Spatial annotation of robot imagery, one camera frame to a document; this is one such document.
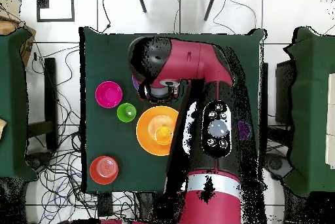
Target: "white tile floor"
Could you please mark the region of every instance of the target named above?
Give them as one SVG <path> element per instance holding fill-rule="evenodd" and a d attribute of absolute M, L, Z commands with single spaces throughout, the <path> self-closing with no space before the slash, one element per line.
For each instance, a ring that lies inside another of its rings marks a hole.
<path fill-rule="evenodd" d="M 315 31 L 324 33 L 334 24 L 334 5 L 332 0 L 233 0 L 251 7 L 256 14 L 256 27 L 264 28 L 268 37 L 264 44 L 264 61 L 269 63 L 269 114 L 275 114 L 275 67 L 279 62 L 288 60 L 283 47 L 292 41 L 295 28 L 299 26 L 311 26 Z M 111 27 L 106 33 L 173 33 L 179 32 L 179 15 L 174 26 L 176 12 L 179 8 L 177 0 L 144 0 L 147 13 L 142 12 L 139 0 L 105 0 L 105 8 Z M 203 17 L 209 0 L 181 0 L 181 32 L 182 33 L 227 33 L 232 32 L 224 26 L 213 23 L 214 17 L 221 10 L 224 0 L 215 0 L 209 18 L 204 22 Z M 42 56 L 65 48 L 78 46 L 78 27 L 90 26 L 103 31 L 108 23 L 102 6 L 102 0 L 74 0 L 75 21 L 74 22 L 37 22 L 36 0 L 22 0 L 21 19 L 28 26 L 36 29 L 36 43 L 33 45 L 33 52 Z M 41 12 L 41 18 L 68 18 L 69 0 L 50 0 L 49 10 Z M 215 19 L 216 22 L 224 24 L 238 34 L 246 34 L 255 27 L 254 14 L 232 0 L 226 0 L 222 12 Z M 335 34 L 335 28 L 328 31 L 328 34 Z M 71 103 L 72 110 L 80 116 L 79 96 L 79 53 L 69 49 L 52 55 L 57 64 L 57 83 L 68 79 L 70 71 L 67 64 L 73 71 L 73 78 L 58 88 Z M 27 87 L 29 93 L 29 122 L 44 120 L 44 80 L 43 75 L 33 72 L 31 68 L 32 57 L 27 67 Z M 33 63 L 35 71 L 42 71 L 39 62 Z M 61 103 L 69 108 L 66 101 L 60 96 Z M 75 126 L 79 119 L 71 115 L 71 121 L 65 130 L 65 134 L 71 134 L 78 130 Z M 29 150 L 44 151 L 35 138 L 30 139 Z M 72 149 L 71 141 L 67 140 L 62 149 Z M 63 199 L 49 199 L 50 193 L 43 187 L 46 176 L 41 176 L 40 181 L 31 183 L 27 191 L 27 217 L 28 221 L 48 224 L 52 215 Z M 62 184 L 62 179 L 57 180 L 55 187 Z M 281 224 L 284 212 L 283 189 L 277 181 L 271 179 L 269 173 L 264 171 L 264 181 L 268 186 L 264 192 L 266 203 L 266 214 L 268 224 Z M 50 212 L 44 213 L 41 205 L 48 204 Z M 73 212 L 68 205 L 61 209 L 50 224 L 69 218 L 88 218 L 86 210 L 78 209 Z"/>

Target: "magenta cup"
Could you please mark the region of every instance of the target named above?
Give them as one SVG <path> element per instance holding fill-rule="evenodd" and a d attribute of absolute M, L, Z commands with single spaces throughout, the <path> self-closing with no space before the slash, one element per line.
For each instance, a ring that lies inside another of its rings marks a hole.
<path fill-rule="evenodd" d="M 110 109 L 116 107 L 122 99 L 122 90 L 117 83 L 105 81 L 96 90 L 97 103 Z"/>

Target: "green tablecloth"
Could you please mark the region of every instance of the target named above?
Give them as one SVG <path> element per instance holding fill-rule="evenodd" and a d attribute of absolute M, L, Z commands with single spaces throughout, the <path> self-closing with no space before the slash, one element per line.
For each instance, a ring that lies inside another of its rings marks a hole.
<path fill-rule="evenodd" d="M 306 196 L 312 191 L 335 192 L 335 169 L 325 163 L 328 78 L 335 73 L 335 37 L 299 28 L 288 48 L 296 63 L 292 86 L 295 127 L 290 160 L 294 170 L 285 178 L 290 189 Z"/>
<path fill-rule="evenodd" d="M 132 84 L 127 52 L 130 43 L 141 36 L 154 34 L 105 35 L 90 28 L 83 29 L 85 57 L 81 62 L 86 74 L 86 160 L 87 191 L 162 191 L 164 189 L 168 156 L 157 157 L 147 153 L 137 142 L 136 124 L 139 116 L 153 104 L 139 99 Z M 231 47 L 237 54 L 246 74 L 255 136 L 258 136 L 258 75 L 259 44 L 264 31 L 257 29 L 252 35 L 181 34 L 158 35 L 177 37 L 185 41 L 212 43 Z M 118 83 L 123 91 L 122 103 L 132 103 L 137 109 L 136 118 L 123 123 L 116 117 L 116 108 L 104 109 L 95 99 L 97 86 L 103 81 Z M 169 104 L 179 109 L 182 98 Z M 92 180 L 89 168 L 99 156 L 109 155 L 117 160 L 118 177 L 109 185 L 99 185 Z"/>
<path fill-rule="evenodd" d="M 0 118 L 7 122 L 0 139 L 0 177 L 37 178 L 25 160 L 27 86 L 20 47 L 31 37 L 25 29 L 0 35 Z"/>

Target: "chair leg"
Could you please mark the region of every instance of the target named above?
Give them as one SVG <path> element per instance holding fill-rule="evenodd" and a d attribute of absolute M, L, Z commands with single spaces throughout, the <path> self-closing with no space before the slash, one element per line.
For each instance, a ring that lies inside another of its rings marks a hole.
<path fill-rule="evenodd" d="M 57 149 L 57 91 L 56 91 L 56 60 L 44 59 L 44 115 L 45 121 L 51 121 L 53 129 L 46 134 L 48 150 Z"/>
<path fill-rule="evenodd" d="M 209 13 L 211 12 L 213 3 L 214 3 L 214 0 L 210 0 L 209 1 L 208 7 L 207 7 L 207 11 L 206 11 L 206 14 L 205 14 L 205 18 L 204 18 L 205 21 L 207 21 L 207 19 L 208 19 L 208 16 L 209 16 Z"/>
<path fill-rule="evenodd" d="M 141 3 L 142 9 L 144 13 L 147 13 L 147 9 L 145 8 L 145 4 L 143 0 L 139 0 L 139 2 Z"/>

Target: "orange bowl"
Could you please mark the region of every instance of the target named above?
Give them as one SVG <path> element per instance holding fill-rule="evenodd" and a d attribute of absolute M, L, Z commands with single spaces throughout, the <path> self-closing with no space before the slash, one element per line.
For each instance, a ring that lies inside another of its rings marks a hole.
<path fill-rule="evenodd" d="M 178 111 L 171 107 L 160 105 L 146 110 L 139 118 L 136 126 L 136 136 L 140 146 L 155 156 L 166 156 L 171 144 L 161 145 L 155 139 L 157 129 L 166 126 L 173 132 Z"/>

